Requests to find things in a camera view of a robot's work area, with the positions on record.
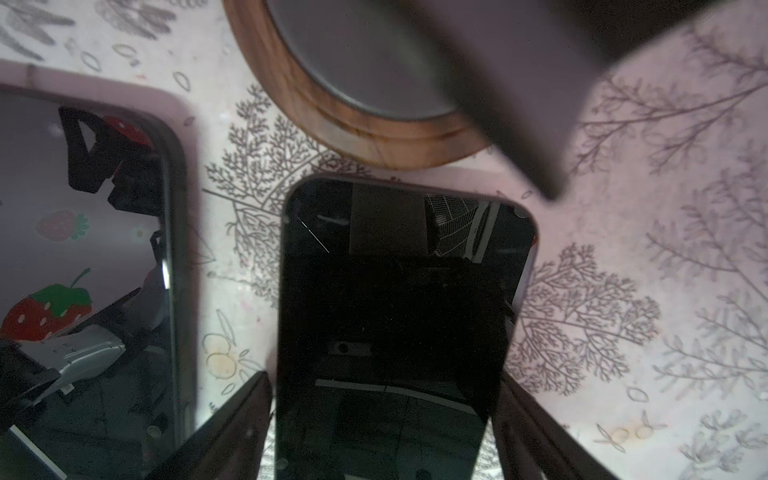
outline round wooden tray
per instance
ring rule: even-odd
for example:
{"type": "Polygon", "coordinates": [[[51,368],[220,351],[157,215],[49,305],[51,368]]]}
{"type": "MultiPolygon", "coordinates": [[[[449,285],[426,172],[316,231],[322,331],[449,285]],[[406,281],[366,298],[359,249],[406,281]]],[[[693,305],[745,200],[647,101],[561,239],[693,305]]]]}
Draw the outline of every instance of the round wooden tray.
{"type": "Polygon", "coordinates": [[[336,98],[299,65],[266,0],[223,0],[251,71],[283,113],[328,148],[376,167],[411,170],[460,160],[489,145],[463,114],[424,121],[376,117],[336,98]]]}

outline gray circular surface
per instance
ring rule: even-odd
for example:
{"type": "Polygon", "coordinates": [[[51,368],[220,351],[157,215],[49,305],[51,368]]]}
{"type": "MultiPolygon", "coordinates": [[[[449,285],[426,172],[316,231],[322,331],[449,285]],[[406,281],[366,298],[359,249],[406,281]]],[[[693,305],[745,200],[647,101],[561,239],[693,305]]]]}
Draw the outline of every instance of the gray circular surface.
{"type": "Polygon", "coordinates": [[[453,104],[392,56],[357,15],[355,0],[266,0],[288,49],[340,100],[393,120],[451,113],[453,104]]]}

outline wooden rim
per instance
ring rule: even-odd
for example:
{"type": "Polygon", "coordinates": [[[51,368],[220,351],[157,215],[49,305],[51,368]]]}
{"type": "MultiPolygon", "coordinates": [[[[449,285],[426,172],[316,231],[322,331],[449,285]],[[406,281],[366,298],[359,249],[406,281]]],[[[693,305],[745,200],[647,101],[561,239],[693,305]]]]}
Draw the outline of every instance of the wooden rim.
{"type": "Polygon", "coordinates": [[[223,0],[223,5],[237,44],[264,91],[294,124],[328,148],[377,167],[410,170],[460,160],[489,145],[460,113],[396,121],[342,102],[289,52],[266,0],[223,0]]]}

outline strawberry stem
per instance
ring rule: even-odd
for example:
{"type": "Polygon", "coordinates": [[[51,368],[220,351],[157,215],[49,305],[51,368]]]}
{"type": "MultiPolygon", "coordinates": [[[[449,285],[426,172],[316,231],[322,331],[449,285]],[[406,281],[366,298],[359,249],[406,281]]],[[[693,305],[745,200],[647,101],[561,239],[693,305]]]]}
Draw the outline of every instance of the strawberry stem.
{"type": "Polygon", "coordinates": [[[69,288],[72,288],[82,277],[87,275],[88,272],[90,272],[90,271],[91,271],[90,267],[88,267],[87,269],[83,270],[83,272],[80,275],[78,275],[78,278],[74,279],[74,282],[72,282],[72,284],[69,286],[69,288]]]}

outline pink strawberry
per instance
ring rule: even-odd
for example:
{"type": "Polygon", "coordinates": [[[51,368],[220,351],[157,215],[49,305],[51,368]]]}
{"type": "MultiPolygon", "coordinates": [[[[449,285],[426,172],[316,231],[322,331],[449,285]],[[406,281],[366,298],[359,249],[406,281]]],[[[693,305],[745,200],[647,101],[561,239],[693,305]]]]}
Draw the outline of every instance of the pink strawberry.
{"type": "Polygon", "coordinates": [[[54,242],[63,242],[68,238],[75,240],[85,235],[88,218],[84,214],[77,216],[71,210],[60,210],[40,220],[36,230],[43,237],[54,242]]]}

